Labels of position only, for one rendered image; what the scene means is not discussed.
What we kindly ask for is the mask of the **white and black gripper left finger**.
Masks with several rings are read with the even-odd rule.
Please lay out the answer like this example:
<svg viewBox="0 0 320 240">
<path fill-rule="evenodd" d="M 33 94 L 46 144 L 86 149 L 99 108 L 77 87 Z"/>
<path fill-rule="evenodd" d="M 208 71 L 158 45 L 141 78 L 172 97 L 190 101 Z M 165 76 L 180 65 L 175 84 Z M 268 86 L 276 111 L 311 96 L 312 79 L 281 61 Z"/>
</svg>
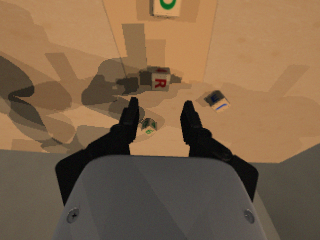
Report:
<svg viewBox="0 0 320 240">
<path fill-rule="evenodd" d="M 113 125 L 109 133 L 91 142 L 86 149 L 81 149 L 56 164 L 55 172 L 64 207 L 88 162 L 110 155 L 110 149 L 111 155 L 131 155 L 129 144 L 136 138 L 138 122 L 138 98 L 131 97 L 128 108 L 123 109 L 119 123 Z"/>
</svg>

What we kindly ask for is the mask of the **tan flat mat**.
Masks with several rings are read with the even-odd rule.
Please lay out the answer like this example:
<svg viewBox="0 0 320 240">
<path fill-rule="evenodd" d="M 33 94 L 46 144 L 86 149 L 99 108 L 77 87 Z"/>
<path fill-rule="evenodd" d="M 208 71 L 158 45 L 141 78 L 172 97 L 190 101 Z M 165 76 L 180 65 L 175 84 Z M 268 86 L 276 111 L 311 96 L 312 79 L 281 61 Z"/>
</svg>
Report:
<svg viewBox="0 0 320 240">
<path fill-rule="evenodd" d="M 153 15 L 153 0 L 103 0 L 131 89 L 151 87 L 153 67 L 170 85 L 202 83 L 217 0 L 182 0 L 179 18 Z"/>
</svg>

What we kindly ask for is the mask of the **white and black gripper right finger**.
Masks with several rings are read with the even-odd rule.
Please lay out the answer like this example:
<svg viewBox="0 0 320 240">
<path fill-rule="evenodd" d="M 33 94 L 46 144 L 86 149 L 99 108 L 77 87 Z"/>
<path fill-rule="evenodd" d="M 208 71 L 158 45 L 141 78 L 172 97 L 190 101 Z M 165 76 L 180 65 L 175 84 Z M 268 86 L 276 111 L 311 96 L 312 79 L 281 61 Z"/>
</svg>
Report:
<svg viewBox="0 0 320 240">
<path fill-rule="evenodd" d="M 192 101 L 185 101 L 180 122 L 183 140 L 186 145 L 190 146 L 188 157 L 212 158 L 230 164 L 242 180 L 253 204 L 259 176 L 257 169 L 240 157 L 233 155 L 230 149 L 212 138 L 210 130 L 203 128 Z"/>
</svg>

